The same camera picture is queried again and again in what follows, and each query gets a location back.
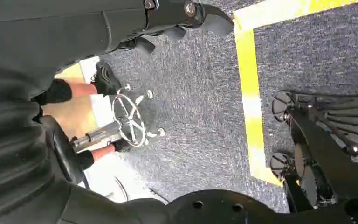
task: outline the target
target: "black shoe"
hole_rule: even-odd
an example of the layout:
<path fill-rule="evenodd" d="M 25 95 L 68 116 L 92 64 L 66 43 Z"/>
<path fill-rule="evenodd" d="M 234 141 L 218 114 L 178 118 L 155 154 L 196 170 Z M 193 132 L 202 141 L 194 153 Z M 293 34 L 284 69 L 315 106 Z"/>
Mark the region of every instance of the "black shoe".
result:
<path fill-rule="evenodd" d="M 131 150 L 132 146 L 124 139 L 117 140 L 115 142 L 109 142 L 115 147 L 115 152 L 125 153 Z"/>
<path fill-rule="evenodd" d="M 91 79 L 91 84 L 96 88 L 98 94 L 116 95 L 121 88 L 120 81 L 114 76 L 112 69 L 108 63 L 99 61 L 95 65 L 96 74 Z"/>

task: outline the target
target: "black plastic part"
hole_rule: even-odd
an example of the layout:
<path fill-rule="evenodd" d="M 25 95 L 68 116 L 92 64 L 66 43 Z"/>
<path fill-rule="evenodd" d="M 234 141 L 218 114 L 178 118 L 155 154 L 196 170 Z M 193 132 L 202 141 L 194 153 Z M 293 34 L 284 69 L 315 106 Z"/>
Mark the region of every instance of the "black plastic part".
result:
<path fill-rule="evenodd" d="M 163 34 L 174 40 L 181 40 L 186 35 L 186 31 L 182 27 L 172 27 L 165 30 Z"/>
<path fill-rule="evenodd" d="M 285 172 L 290 171 L 291 168 L 294 169 L 294 158 L 289 152 L 278 151 L 272 155 L 269 166 L 274 176 L 278 180 L 283 180 Z"/>
<path fill-rule="evenodd" d="M 315 108 L 341 132 L 358 136 L 358 96 L 281 91 L 272 104 L 272 112 L 277 120 L 283 121 L 281 116 L 288 106 Z"/>
<path fill-rule="evenodd" d="M 279 215 L 263 203 L 228 190 L 196 191 L 167 205 L 169 224 L 280 223 Z"/>
<path fill-rule="evenodd" d="M 304 194 L 301 187 L 297 184 L 298 176 L 289 174 L 285 176 L 283 188 L 286 193 L 289 210 L 291 213 L 312 210 L 313 207 Z"/>
<path fill-rule="evenodd" d="M 308 145 L 309 154 L 320 167 L 337 200 L 358 198 L 358 164 L 342 152 L 328 132 L 309 120 L 298 109 L 289 108 L 290 124 L 297 126 Z"/>
<path fill-rule="evenodd" d="M 74 152 L 68 137 L 57 123 L 57 121 L 50 115 L 40 118 L 40 122 L 50 132 L 53 133 L 54 139 L 54 153 L 60 163 L 63 173 L 68 181 L 78 184 L 83 181 L 83 169 L 79 163 L 76 153 Z"/>
<path fill-rule="evenodd" d="M 211 5 L 203 5 L 205 20 L 201 29 L 210 30 L 219 36 L 227 36 L 234 29 L 232 19 L 219 8 Z"/>

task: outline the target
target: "metal bolt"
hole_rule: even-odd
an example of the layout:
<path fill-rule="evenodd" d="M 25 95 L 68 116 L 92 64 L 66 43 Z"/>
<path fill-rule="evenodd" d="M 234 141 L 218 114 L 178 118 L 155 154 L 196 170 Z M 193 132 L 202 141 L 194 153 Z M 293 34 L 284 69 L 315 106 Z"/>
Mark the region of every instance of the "metal bolt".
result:
<path fill-rule="evenodd" d="M 288 118 L 289 118 L 289 115 L 287 113 L 284 113 L 281 116 L 279 116 L 279 119 L 281 119 L 281 120 L 287 120 Z"/>
<path fill-rule="evenodd" d="M 185 3 L 185 12 L 188 16 L 193 17 L 195 15 L 195 4 L 194 2 L 187 1 Z"/>
<path fill-rule="evenodd" d="M 153 0 L 145 0 L 145 9 L 150 10 L 155 8 L 156 8 L 156 3 L 154 3 Z"/>
<path fill-rule="evenodd" d="M 130 84 L 127 83 L 127 84 L 124 86 L 124 89 L 127 90 L 127 91 L 131 91 L 131 86 L 130 86 Z"/>

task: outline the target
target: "black leggings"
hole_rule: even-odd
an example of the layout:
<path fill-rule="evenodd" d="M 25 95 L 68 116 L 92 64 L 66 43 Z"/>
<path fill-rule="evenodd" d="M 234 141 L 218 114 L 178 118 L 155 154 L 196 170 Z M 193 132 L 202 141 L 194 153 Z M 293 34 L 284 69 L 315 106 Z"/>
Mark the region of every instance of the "black leggings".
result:
<path fill-rule="evenodd" d="M 50 88 L 33 98 L 41 106 L 51 103 L 62 103 L 72 99 L 72 90 L 63 79 L 54 79 Z"/>

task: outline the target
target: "screw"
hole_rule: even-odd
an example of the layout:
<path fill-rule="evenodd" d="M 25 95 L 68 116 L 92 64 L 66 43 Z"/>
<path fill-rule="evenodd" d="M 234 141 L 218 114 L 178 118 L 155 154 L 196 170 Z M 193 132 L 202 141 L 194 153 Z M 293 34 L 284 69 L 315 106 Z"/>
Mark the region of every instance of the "screw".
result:
<path fill-rule="evenodd" d="M 124 86 L 124 89 L 127 90 L 127 91 L 131 91 L 131 86 L 130 86 L 130 84 L 127 83 L 127 84 Z"/>
<path fill-rule="evenodd" d="M 156 3 L 153 0 L 145 0 L 145 9 L 154 9 L 156 7 Z"/>
<path fill-rule="evenodd" d="M 191 1 L 185 3 L 185 12 L 188 16 L 193 17 L 195 15 L 195 4 Z"/>

